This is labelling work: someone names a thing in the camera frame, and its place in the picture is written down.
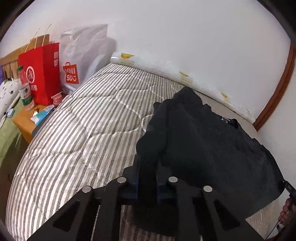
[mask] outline human hand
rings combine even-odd
[[[280,216],[278,217],[279,222],[283,223],[285,221],[290,221],[292,215],[296,212],[296,206],[292,205],[292,215],[290,214],[289,207],[290,207],[291,200],[287,199],[286,204],[283,206],[283,211],[280,212]]]

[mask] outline wooden baseboard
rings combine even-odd
[[[260,113],[256,121],[253,123],[253,126],[255,127],[256,131],[260,130],[260,128],[265,124],[265,122],[268,120],[268,118],[271,116],[271,114],[274,112],[277,105],[281,101],[288,87],[288,84],[290,82],[290,79],[294,70],[295,57],[296,57],[296,48],[291,45],[288,59],[287,59],[287,64],[283,72],[283,75],[276,87],[276,90],[272,95],[272,97],[270,98],[270,100],[268,101],[265,108],[263,109],[263,111]]]

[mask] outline cable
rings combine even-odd
[[[279,221],[276,223],[276,225],[274,226],[274,228],[272,229],[272,231],[276,228],[276,226],[279,224]]]

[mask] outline metal screw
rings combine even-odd
[[[119,177],[119,178],[117,179],[117,181],[118,181],[119,183],[125,183],[125,182],[126,182],[126,178],[125,178],[125,177]]]
[[[91,191],[91,187],[90,187],[90,186],[85,186],[85,187],[82,188],[82,191],[83,191],[84,193],[88,193],[88,192]]]
[[[169,177],[169,178],[168,178],[168,181],[169,181],[170,183],[176,183],[176,182],[178,181],[178,178],[176,178],[176,177]]]
[[[213,188],[211,186],[204,186],[204,191],[211,192],[211,191],[213,191]]]

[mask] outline plastic bottle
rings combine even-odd
[[[23,65],[17,68],[17,86],[20,92],[20,98],[25,110],[31,110],[34,107],[34,100],[31,94],[30,85],[23,70]]]

